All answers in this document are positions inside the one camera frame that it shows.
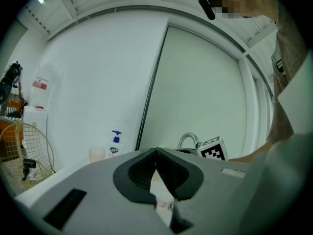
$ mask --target person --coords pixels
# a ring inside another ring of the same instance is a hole
[[[216,0],[222,12],[239,14],[242,17],[265,15],[277,26],[276,48],[272,55],[274,79],[274,113],[267,143],[248,156],[230,161],[251,163],[259,152],[268,152],[279,141],[290,138],[293,134],[287,115],[277,97],[295,76],[306,58],[306,46],[290,13],[279,0]]]

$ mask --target gray device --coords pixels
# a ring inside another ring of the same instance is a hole
[[[54,234],[261,233],[304,185],[312,137],[291,139],[258,154],[252,164],[166,148],[130,152],[81,168],[46,192],[31,212],[38,226],[48,231],[48,223]],[[295,147],[303,152],[295,154]],[[149,191],[155,170],[175,198],[169,228]]]

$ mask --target black camera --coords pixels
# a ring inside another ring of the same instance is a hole
[[[199,1],[199,4],[201,5],[202,9],[206,13],[207,17],[210,20],[214,20],[215,14],[214,14],[212,8],[216,7],[216,5],[214,4],[216,0],[198,0],[198,1]]]

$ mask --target desk fan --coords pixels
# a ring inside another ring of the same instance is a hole
[[[25,190],[52,174],[51,145],[36,127],[26,123],[11,124],[2,131],[0,143],[1,167],[9,184],[22,185]]]

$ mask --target white countertop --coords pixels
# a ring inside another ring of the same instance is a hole
[[[31,189],[18,195],[15,199],[30,208],[45,192],[87,164],[89,164],[89,157],[85,157],[81,161],[59,170]]]

